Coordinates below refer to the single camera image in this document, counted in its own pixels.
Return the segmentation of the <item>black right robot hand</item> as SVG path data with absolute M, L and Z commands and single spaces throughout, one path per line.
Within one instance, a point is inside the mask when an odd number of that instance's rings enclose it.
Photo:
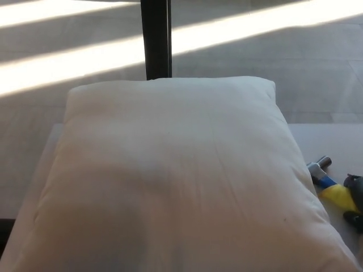
M 357 211 L 347 211 L 343 217 L 350 226 L 362 234 L 362 176 L 348 175 L 344 186 L 349 190 Z

